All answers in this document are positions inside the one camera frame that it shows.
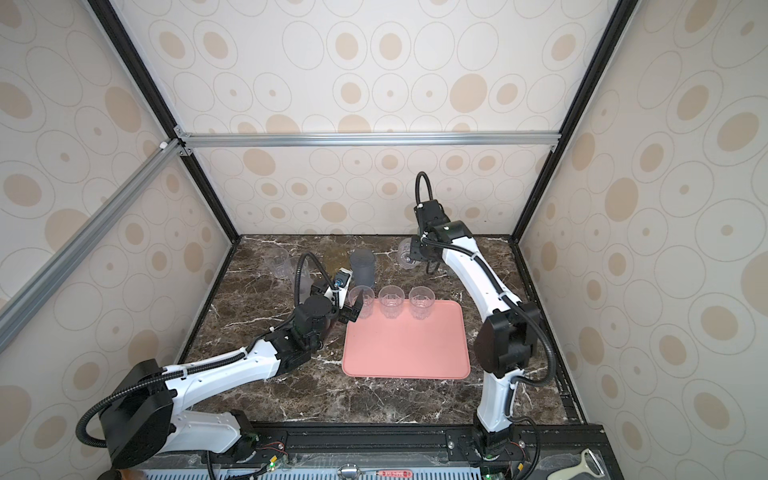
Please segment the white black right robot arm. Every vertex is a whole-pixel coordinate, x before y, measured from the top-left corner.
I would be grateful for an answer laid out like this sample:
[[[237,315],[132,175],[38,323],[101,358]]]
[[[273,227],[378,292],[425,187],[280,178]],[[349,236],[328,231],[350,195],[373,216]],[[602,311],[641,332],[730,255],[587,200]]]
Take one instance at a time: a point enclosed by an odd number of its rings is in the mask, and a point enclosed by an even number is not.
[[[473,343],[484,372],[480,404],[473,420],[473,441],[481,456],[496,456],[517,422],[513,402],[536,340],[522,301],[493,271],[476,241],[457,222],[411,238],[411,256],[440,261],[461,281],[483,319]]]

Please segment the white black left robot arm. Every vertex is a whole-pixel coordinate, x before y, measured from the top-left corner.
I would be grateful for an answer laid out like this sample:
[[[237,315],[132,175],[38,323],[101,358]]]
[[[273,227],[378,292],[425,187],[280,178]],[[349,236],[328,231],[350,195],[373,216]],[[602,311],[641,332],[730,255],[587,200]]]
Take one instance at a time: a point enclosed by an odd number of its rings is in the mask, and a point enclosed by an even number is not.
[[[312,295],[289,320],[251,346],[208,360],[161,367],[153,360],[136,364],[99,411],[111,464],[139,465],[160,453],[232,451],[251,431],[235,411],[209,414],[192,406],[235,387],[289,373],[308,362],[336,322],[357,320],[364,302],[335,306]]]

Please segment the tall blue frosted tumbler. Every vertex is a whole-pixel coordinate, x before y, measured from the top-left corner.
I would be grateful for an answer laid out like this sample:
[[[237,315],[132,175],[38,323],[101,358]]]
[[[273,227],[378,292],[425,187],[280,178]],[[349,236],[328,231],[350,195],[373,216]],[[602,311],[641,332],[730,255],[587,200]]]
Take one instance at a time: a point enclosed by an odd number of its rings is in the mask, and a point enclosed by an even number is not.
[[[355,249],[349,255],[349,262],[356,286],[375,287],[376,258],[369,249]]]

